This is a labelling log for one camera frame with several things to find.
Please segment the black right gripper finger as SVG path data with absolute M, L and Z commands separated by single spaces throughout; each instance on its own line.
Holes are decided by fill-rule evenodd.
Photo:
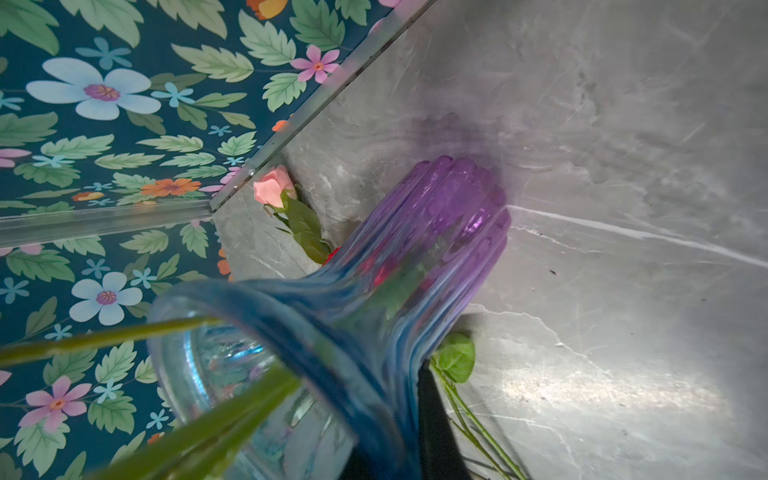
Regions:
M 428 363 L 419 370 L 418 419 L 422 478 L 470 480 Z

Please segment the purple blue glass vase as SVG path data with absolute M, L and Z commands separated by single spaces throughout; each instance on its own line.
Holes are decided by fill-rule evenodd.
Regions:
M 216 324 L 149 341 L 160 385 L 190 422 L 250 386 L 299 381 L 228 470 L 230 479 L 337 479 L 351 456 L 377 479 L 421 475 L 418 373 L 503 253 L 500 175 L 421 162 L 336 256 L 298 279 L 204 280 L 158 297 L 149 319 Z

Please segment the pink carnation spray stem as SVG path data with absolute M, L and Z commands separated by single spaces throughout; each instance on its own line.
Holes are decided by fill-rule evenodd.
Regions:
M 216 477 L 224 473 L 260 425 L 300 386 L 300 379 L 289 369 L 274 367 L 239 396 L 89 477 Z

